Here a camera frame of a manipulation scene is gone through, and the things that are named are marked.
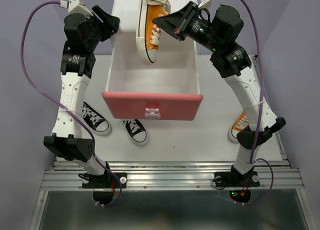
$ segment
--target purple cable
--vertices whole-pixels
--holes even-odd
[[[248,6],[248,4],[246,3],[245,0],[240,0],[243,5],[245,6],[247,12],[250,15],[251,21],[252,21],[252,25],[253,25],[253,29],[254,29],[254,34],[255,34],[255,41],[256,41],[256,48],[257,48],[257,53],[258,53],[258,64],[259,64],[259,68],[260,68],[260,87],[261,87],[261,92],[260,92],[260,103],[259,103],[259,115],[258,115],[258,121],[256,124],[256,131],[255,131],[255,135],[254,135],[254,141],[253,141],[253,146],[252,146],[252,151],[251,151],[251,155],[250,155],[250,163],[254,164],[254,154],[255,154],[255,150],[257,147],[257,142],[258,142],[258,134],[259,134],[259,128],[261,125],[261,119],[262,119],[262,112],[263,112],[263,100],[264,100],[264,96],[265,96],[265,80],[264,80],[264,71],[263,71],[263,66],[262,66],[262,62],[261,62],[261,47],[260,47],[260,40],[259,40],[259,35],[258,35],[258,29],[257,29],[257,24],[256,21],[254,19],[254,15],[252,14],[250,7]],[[268,192],[265,194],[265,196],[263,196],[261,199],[255,201],[255,202],[251,202],[251,203],[246,203],[245,205],[249,206],[249,205],[255,205],[258,204],[260,202],[262,202],[266,197],[268,197],[268,195],[271,193],[271,190],[273,188],[274,185],[274,171],[272,170],[271,165],[268,163],[267,160],[263,159],[263,158],[259,158],[256,161],[264,161],[267,166],[270,168],[271,171],[271,184],[270,184],[270,188],[268,190]]]
[[[27,35],[27,31],[28,31],[28,27],[30,25],[31,19],[33,18],[33,16],[35,15],[35,13],[42,7],[46,6],[46,5],[50,5],[50,4],[58,4],[60,5],[60,1],[47,1],[44,2],[42,4],[40,4],[39,6],[37,6],[30,14],[28,20],[26,21],[25,27],[24,27],[24,31],[23,31],[23,35],[22,35],[22,40],[21,40],[21,48],[20,48],[20,59],[21,59],[21,66],[22,66],[22,70],[23,73],[26,77],[26,79],[28,80],[28,82],[31,84],[31,86],[37,90],[39,93],[41,93],[43,96],[45,96],[47,99],[51,100],[52,102],[54,102],[55,104],[57,104],[59,107],[63,108],[66,110],[66,112],[68,112],[68,114],[71,115],[71,117],[73,117],[91,136],[93,142],[95,143],[95,136],[93,135],[93,133],[90,131],[90,129],[73,113],[71,112],[66,106],[64,106],[63,104],[60,103],[60,101],[56,100],[55,98],[53,98],[52,96],[50,96],[48,93],[46,93],[45,91],[41,90],[40,88],[38,88],[36,86],[36,84],[31,80],[31,78],[28,75],[26,66],[25,66],[25,58],[24,58],[24,49],[25,49],[25,40],[26,40],[26,35]],[[122,193],[122,184],[120,182],[120,179],[118,178],[117,175],[115,175],[111,170],[109,170],[108,168],[106,168],[106,166],[104,166],[99,159],[96,157],[96,154],[93,154],[95,160],[97,161],[97,163],[103,167],[109,174],[111,174],[118,182],[119,186],[120,186],[120,192],[118,197],[113,201],[110,202],[109,204],[103,206],[103,207],[110,207],[112,205],[114,205],[120,198],[121,193]]]

